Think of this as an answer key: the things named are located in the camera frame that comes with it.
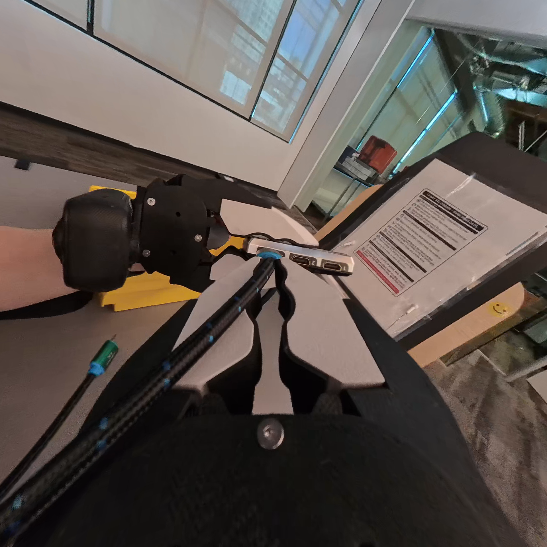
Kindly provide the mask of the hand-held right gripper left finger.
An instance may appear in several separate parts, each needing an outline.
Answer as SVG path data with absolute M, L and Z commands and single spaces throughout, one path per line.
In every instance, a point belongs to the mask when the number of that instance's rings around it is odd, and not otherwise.
M 198 298 L 174 349 L 195 334 L 203 349 L 185 372 L 173 374 L 175 392 L 219 396 L 231 414 L 252 414 L 263 368 L 256 318 L 276 262 L 272 257 L 251 258 Z

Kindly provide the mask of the silver hdmi hub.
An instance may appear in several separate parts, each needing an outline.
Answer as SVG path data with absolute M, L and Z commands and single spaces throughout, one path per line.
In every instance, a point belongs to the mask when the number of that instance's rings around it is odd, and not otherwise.
M 354 270 L 352 256 L 286 238 L 277 240 L 262 233 L 245 237 L 243 250 L 249 256 L 286 258 L 318 275 L 350 276 Z

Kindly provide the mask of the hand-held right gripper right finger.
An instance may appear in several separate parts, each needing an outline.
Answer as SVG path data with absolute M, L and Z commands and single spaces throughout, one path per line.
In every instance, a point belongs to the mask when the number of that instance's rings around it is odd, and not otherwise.
M 385 384 L 345 299 L 332 283 L 287 258 L 275 261 L 275 279 L 283 318 L 279 374 L 289 389 L 294 414 L 311 414 L 323 394 Z

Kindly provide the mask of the metal shelf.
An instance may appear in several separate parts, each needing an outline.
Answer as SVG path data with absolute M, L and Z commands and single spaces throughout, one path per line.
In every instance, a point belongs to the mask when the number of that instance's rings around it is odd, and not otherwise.
M 350 179 L 345 190 L 338 197 L 336 206 L 345 207 L 357 194 L 359 189 L 370 188 L 379 181 L 379 173 L 365 162 L 359 160 L 359 152 L 347 146 L 337 162 L 334 170 Z

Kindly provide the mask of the silver ventilation duct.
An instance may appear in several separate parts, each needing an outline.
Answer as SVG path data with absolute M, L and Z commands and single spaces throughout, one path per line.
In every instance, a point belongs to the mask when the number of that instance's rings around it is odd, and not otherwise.
M 473 89 L 482 117 L 482 132 L 494 139 L 504 139 L 508 125 L 507 102 L 514 98 L 515 88 L 507 83 L 480 79 Z

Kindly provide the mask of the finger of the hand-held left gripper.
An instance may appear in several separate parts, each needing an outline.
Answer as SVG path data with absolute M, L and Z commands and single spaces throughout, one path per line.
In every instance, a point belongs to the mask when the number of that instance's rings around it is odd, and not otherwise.
M 265 234 L 273 240 L 291 240 L 298 245 L 318 246 L 318 241 L 308 229 L 276 208 L 223 199 L 220 217 L 231 236 Z
M 209 280 L 211 282 L 219 281 L 247 263 L 251 258 L 255 257 L 249 256 L 244 250 L 235 246 L 228 246 L 215 257 L 209 273 Z

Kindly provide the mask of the black sign stand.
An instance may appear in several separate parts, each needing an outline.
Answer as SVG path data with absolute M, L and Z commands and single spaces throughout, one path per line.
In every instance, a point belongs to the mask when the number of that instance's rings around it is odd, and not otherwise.
M 319 237 L 320 248 L 332 250 L 350 236 L 434 159 L 466 174 L 476 174 L 478 180 L 487 186 L 546 213 L 546 163 L 502 140 L 473 132 L 416 162 L 392 181 L 374 186 L 376 191 L 366 196 L 362 203 L 355 199 L 324 227 L 327 232 Z M 431 319 L 425 319 L 418 326 L 412 327 L 407 334 L 398 338 L 400 345 L 405 350 L 412 350 L 467 313 L 496 298 L 502 291 L 545 267 L 546 243 L 542 243 L 533 250 L 511 258 L 501 270 L 488 274 L 485 281 L 476 284 L 462 297 L 450 300 L 446 308 L 435 311 Z

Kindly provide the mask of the large window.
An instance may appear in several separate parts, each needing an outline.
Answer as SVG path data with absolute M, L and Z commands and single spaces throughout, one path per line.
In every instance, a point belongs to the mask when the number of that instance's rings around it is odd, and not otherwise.
M 1 98 L 69 114 L 67 85 L 152 95 L 162 76 L 291 142 L 363 1 L 1 1 Z

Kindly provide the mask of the red box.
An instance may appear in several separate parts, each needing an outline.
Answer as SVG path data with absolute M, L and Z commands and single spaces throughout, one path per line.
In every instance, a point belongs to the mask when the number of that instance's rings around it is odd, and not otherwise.
M 397 151 L 387 141 L 371 135 L 357 159 L 378 174 L 383 174 L 396 155 Z

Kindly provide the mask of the white instruction sheet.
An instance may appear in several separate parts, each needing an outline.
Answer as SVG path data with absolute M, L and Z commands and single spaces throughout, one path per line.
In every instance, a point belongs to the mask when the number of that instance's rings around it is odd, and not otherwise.
M 546 240 L 546 214 L 432 160 L 336 250 L 345 287 L 392 337 Z

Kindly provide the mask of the person's left forearm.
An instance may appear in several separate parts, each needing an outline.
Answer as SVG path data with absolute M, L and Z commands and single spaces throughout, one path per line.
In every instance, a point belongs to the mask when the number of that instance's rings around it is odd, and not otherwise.
M 1 312 L 72 296 L 54 249 L 52 229 L 1 226 Z

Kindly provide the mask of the yellow block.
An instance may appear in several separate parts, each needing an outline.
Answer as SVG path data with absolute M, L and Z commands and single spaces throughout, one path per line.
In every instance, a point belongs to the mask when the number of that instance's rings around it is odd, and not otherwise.
M 146 272 L 128 277 L 121 288 L 96 295 L 101 307 L 110 306 L 113 311 L 127 311 L 145 307 L 183 303 L 199 298 L 200 292 L 170 283 L 170 278 L 158 272 Z

